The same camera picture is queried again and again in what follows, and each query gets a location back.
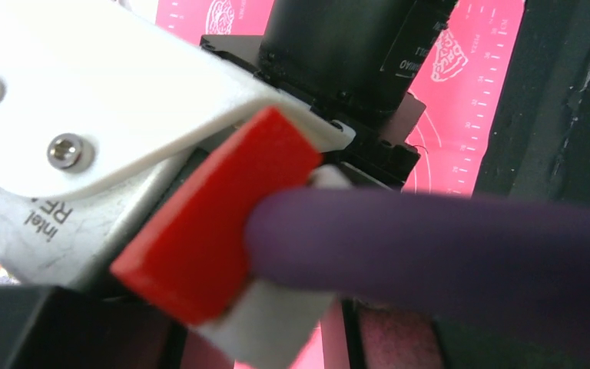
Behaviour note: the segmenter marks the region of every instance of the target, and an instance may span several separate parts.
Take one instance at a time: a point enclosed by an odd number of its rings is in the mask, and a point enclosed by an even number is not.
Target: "black plastic housing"
[[[456,3],[276,0],[260,68],[378,125],[399,107]]]
[[[380,124],[380,129],[375,129],[374,120],[351,118],[338,106],[320,100],[320,96],[294,87],[290,76],[283,75],[281,78],[284,79],[281,79],[267,74],[260,67],[261,42],[261,36],[204,35],[201,46],[307,103],[313,113],[338,129],[342,127],[335,120],[349,125],[356,137],[347,149],[328,153],[328,164],[338,165],[353,178],[361,178],[359,183],[376,182],[397,191],[401,189],[420,157],[418,150],[404,141],[426,106],[412,95],[404,94],[406,98],[401,98],[398,106],[400,111],[395,111],[391,118]]]
[[[168,368],[171,325],[139,302],[104,302],[51,286],[0,286],[0,369]],[[184,341],[177,346],[181,352]]]

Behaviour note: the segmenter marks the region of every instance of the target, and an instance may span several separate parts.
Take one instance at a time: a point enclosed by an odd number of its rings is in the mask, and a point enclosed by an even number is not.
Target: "black cylinder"
[[[260,50],[268,75],[361,121],[388,118],[457,0],[276,0]]]

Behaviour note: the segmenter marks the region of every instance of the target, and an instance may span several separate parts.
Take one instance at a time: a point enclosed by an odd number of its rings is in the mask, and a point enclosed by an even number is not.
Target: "black panel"
[[[435,331],[445,369],[590,369],[561,352],[451,321],[437,321]]]
[[[528,2],[476,191],[590,203],[590,0]]]
[[[155,369],[167,363],[170,326],[145,304],[53,287],[0,287],[0,368]]]

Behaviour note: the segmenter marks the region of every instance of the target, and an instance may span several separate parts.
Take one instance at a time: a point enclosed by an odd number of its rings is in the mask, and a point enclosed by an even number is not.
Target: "purple tube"
[[[590,210],[285,191],[246,228],[258,277],[382,301],[590,360]]]

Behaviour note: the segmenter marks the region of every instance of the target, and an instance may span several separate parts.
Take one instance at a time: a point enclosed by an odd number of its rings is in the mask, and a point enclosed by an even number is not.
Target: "red rubber pad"
[[[219,318],[249,279],[244,227],[254,206],[304,186],[321,160],[277,109],[260,112],[197,168],[111,272],[182,324]]]

